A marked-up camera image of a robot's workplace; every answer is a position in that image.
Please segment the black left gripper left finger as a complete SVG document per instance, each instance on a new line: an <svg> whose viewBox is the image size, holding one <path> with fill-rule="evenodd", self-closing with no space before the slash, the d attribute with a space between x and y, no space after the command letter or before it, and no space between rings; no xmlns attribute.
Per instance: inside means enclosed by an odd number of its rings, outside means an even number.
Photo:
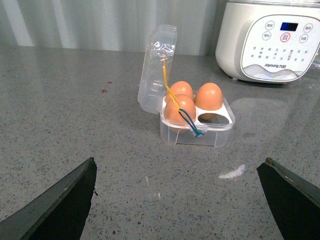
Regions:
<svg viewBox="0 0 320 240"><path fill-rule="evenodd" d="M0 223L2 240L79 240L91 209L97 165L88 158Z"/></svg>

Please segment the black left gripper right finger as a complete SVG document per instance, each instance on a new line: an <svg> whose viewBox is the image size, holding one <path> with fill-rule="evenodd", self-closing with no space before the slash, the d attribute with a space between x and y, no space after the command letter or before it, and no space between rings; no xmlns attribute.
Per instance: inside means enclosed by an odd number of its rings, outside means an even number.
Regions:
<svg viewBox="0 0 320 240"><path fill-rule="evenodd" d="M320 188L268 157L257 168L265 198L285 240L320 238Z"/></svg>

